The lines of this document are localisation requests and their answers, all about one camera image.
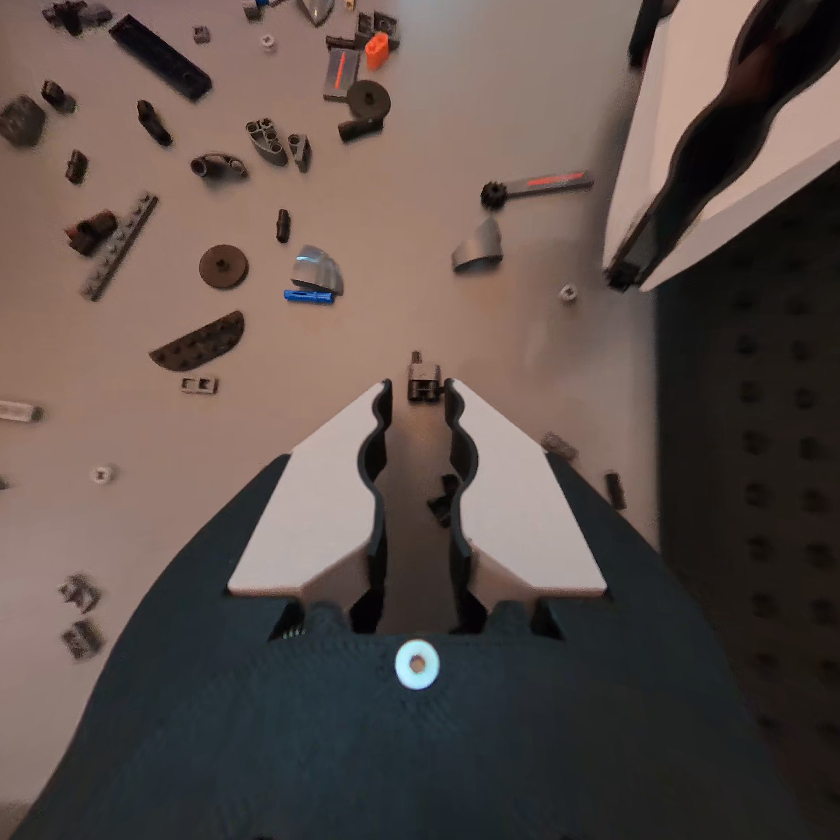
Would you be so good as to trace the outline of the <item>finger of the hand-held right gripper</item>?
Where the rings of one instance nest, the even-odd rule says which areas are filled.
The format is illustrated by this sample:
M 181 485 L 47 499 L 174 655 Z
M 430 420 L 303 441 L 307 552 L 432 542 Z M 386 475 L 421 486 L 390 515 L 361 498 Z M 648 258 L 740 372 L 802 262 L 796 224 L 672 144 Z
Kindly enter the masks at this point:
M 643 225 L 639 268 L 660 267 L 730 185 L 735 200 L 763 187 L 767 214 L 837 162 L 838 2 L 765 2 Z
M 677 154 L 728 79 L 747 30 L 765 2 L 680 2 L 658 23 L 642 77 L 605 224 L 604 273 L 625 260 L 664 190 L 676 182 Z M 730 185 L 710 199 L 660 267 L 639 274 L 651 291 L 756 224 L 765 213 L 763 187 L 735 200 Z

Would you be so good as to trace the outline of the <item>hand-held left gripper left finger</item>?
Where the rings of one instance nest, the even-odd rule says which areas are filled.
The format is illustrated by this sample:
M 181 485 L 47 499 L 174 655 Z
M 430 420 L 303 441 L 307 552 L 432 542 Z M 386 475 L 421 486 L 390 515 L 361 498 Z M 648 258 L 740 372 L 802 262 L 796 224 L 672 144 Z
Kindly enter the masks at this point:
M 387 537 L 375 480 L 387 461 L 392 403 L 392 382 L 377 382 L 290 451 L 228 579 L 229 594 L 330 602 L 356 633 L 376 631 Z

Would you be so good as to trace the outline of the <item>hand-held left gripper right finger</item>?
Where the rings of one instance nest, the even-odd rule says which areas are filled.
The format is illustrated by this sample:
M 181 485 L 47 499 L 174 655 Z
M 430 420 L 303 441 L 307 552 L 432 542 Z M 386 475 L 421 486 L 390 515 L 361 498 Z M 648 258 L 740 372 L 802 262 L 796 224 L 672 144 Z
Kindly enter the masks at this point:
M 502 603 L 530 623 L 547 601 L 602 598 L 606 580 L 546 451 L 455 378 L 445 420 L 460 480 L 449 526 L 457 630 L 480 633 Z

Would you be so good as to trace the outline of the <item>dark grey lego connector assembly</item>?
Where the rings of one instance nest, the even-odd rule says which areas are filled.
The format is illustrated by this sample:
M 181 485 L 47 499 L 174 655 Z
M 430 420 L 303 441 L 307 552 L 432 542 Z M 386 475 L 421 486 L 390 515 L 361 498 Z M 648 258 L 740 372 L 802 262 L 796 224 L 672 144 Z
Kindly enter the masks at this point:
M 410 403 L 436 404 L 442 390 L 442 372 L 439 364 L 425 362 L 421 351 L 411 354 L 407 369 L 407 400 Z

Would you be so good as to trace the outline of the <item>black lego connector cluster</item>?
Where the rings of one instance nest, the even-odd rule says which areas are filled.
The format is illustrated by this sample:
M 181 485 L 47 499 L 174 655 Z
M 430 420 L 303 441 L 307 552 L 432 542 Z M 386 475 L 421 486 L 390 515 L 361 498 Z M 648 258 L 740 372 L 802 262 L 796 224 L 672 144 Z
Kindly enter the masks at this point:
M 445 474 L 440 477 L 442 493 L 427 500 L 427 507 L 437 524 L 442 529 L 450 527 L 452 504 L 455 494 L 460 487 L 460 478 L 456 474 Z

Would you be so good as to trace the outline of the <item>dark half-round lego plate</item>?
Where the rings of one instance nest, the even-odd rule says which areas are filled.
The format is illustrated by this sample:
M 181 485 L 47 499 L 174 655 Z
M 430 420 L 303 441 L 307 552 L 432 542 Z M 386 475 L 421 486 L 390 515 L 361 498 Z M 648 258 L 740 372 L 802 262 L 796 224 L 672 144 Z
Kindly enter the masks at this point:
M 152 362 L 166 371 L 186 373 L 233 350 L 245 333 L 245 316 L 236 310 L 151 350 Z

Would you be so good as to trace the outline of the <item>curved grey-blue lego slope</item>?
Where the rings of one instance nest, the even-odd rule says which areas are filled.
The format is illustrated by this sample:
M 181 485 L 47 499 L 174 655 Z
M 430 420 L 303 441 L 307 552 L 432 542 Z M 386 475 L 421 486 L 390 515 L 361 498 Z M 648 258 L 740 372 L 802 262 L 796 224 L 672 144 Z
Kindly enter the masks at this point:
M 321 248 L 305 245 L 290 273 L 291 283 L 306 291 L 343 294 L 343 277 L 338 264 Z

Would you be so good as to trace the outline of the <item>grey curved lego wedge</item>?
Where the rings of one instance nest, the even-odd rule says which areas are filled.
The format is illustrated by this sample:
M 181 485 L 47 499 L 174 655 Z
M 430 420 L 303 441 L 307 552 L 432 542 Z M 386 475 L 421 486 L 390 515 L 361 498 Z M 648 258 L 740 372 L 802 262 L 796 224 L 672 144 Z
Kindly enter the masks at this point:
M 501 231 L 494 217 L 486 218 L 451 255 L 453 271 L 457 275 L 493 270 L 502 260 Z

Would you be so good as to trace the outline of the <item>round dark lego dish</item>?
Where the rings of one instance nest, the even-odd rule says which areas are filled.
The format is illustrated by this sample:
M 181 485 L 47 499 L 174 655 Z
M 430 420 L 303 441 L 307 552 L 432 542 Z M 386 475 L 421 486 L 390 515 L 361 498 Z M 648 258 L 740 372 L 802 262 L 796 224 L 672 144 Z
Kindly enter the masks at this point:
M 249 272 L 249 262 L 240 248 L 214 245 L 202 254 L 197 269 L 204 284 L 225 291 L 242 284 Z

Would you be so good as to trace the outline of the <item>small black lego wheel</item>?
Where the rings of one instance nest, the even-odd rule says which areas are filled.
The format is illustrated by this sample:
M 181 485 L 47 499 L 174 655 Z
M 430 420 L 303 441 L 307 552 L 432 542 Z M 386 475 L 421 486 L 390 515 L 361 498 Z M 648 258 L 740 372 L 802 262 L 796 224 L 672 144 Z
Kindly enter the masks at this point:
M 392 107 L 388 90 L 374 80 L 357 80 L 346 100 L 353 117 L 362 121 L 383 121 Z

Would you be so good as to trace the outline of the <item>black and brown lego connector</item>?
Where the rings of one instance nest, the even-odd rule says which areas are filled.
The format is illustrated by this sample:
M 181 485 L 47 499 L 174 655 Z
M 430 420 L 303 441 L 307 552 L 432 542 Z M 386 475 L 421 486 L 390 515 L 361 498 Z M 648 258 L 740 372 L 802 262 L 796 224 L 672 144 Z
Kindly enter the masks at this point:
M 92 256 L 118 226 L 117 216 L 105 209 L 66 228 L 68 246 L 84 257 Z

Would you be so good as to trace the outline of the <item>grey curved lego pin piece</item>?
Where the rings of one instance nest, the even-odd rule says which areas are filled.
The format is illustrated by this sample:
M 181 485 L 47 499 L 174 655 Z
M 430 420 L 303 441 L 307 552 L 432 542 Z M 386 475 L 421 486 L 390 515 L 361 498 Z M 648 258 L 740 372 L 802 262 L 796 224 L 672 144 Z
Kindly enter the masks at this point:
M 201 154 L 190 161 L 191 171 L 209 181 L 243 181 L 249 178 L 245 163 L 226 153 Z

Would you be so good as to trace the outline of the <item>dark grey thick lego liftarm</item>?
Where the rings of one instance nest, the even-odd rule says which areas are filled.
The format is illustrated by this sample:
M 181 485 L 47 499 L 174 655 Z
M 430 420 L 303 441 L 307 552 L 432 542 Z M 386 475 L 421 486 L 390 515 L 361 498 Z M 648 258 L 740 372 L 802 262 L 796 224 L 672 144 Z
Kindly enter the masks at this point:
M 31 97 L 21 94 L 3 106 L 1 136 L 16 148 L 34 148 L 46 124 L 46 112 Z

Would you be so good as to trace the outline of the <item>black dotted chair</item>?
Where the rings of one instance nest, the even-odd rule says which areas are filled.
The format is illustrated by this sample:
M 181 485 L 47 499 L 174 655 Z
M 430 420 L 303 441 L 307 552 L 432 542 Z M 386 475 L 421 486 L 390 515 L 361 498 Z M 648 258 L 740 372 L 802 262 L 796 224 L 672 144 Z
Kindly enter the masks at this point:
M 838 165 L 654 297 L 661 550 L 838 838 Z

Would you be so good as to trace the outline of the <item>short red-striped grey tile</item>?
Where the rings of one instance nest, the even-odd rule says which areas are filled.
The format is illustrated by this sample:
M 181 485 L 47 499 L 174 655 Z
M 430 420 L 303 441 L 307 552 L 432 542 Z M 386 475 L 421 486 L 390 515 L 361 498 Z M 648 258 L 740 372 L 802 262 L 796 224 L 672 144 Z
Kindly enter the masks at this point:
M 322 98 L 328 102 L 346 102 L 349 90 L 357 80 L 360 63 L 360 51 L 330 48 Z

